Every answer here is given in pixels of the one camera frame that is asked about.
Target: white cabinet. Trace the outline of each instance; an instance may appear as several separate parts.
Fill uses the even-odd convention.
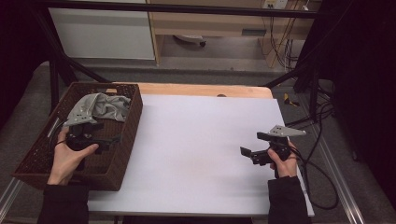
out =
[[[146,3],[145,0],[96,2]],[[154,60],[147,12],[50,8],[64,51],[73,58]]]

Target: black jacket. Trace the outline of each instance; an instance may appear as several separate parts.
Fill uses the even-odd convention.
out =
[[[282,177],[268,181],[270,224],[310,223],[300,180]],[[88,192],[84,186],[51,186],[44,190],[44,202],[38,224],[88,223]]]

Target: gray floor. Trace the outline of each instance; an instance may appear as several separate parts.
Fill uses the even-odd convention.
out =
[[[83,62],[91,66],[99,75],[114,81],[257,86],[285,72],[280,66],[275,69],[266,66],[257,39],[211,37],[206,41],[206,46],[201,48],[199,45],[182,42],[172,36],[166,37],[163,59],[159,65],[143,61],[83,60]],[[283,103],[284,93],[288,93],[292,101],[301,104],[307,99],[307,93],[295,94],[292,84],[291,79],[272,89],[274,97],[279,101],[285,122],[306,116],[303,106]],[[9,174],[15,170],[26,150],[35,141],[49,112],[49,69],[42,66],[35,71],[35,76],[13,116],[0,132],[0,162],[3,168],[0,173],[0,190],[6,189],[10,180]],[[311,127],[306,127],[304,130],[308,132],[307,136],[294,137],[291,141],[306,156],[316,136]],[[351,147],[337,117],[323,120],[323,139],[322,143],[325,141],[334,155],[365,223],[396,223],[395,211],[375,182],[367,165],[352,160]],[[312,162],[327,170],[320,150],[317,149],[314,153]],[[309,180],[312,200],[324,206],[330,205],[334,201],[334,194],[329,182],[313,168],[309,168]],[[7,218],[36,218],[41,199],[40,191],[23,185]],[[314,207],[314,211],[316,213],[312,218],[314,223],[349,223],[344,206],[340,203],[333,210]],[[92,215],[92,219],[108,220],[111,217]]]

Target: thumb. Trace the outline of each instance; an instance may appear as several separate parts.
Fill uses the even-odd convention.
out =
[[[279,158],[276,152],[274,152],[271,148],[268,149],[268,155],[270,156],[271,160],[273,160],[276,165],[280,164],[282,160]]]
[[[81,155],[85,158],[85,157],[87,157],[87,156],[93,154],[93,152],[95,152],[96,149],[98,149],[98,148],[99,148],[99,145],[98,145],[98,144],[92,144],[92,145],[90,145],[90,146],[88,146],[88,147],[82,149],[82,150],[80,151],[80,153],[81,153]]]

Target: brown basket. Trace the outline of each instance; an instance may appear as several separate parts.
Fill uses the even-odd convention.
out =
[[[115,89],[117,92],[109,92],[109,89]],[[85,168],[82,171],[75,171],[71,181],[89,185],[92,190],[119,190],[134,145],[143,108],[140,90],[136,84],[72,83],[51,113],[44,130],[11,175],[34,188],[44,189],[50,176],[53,160],[53,147],[49,147],[50,130],[53,129],[57,118],[62,122],[66,121],[71,109],[84,95],[96,92],[124,95],[130,98],[129,114],[124,123],[114,119],[96,119],[98,122],[104,123],[104,128],[94,132],[93,138],[108,139],[120,135],[120,141],[113,143],[109,150],[104,150],[102,154],[92,154],[87,157]],[[58,132],[54,134],[53,142],[56,142]]]

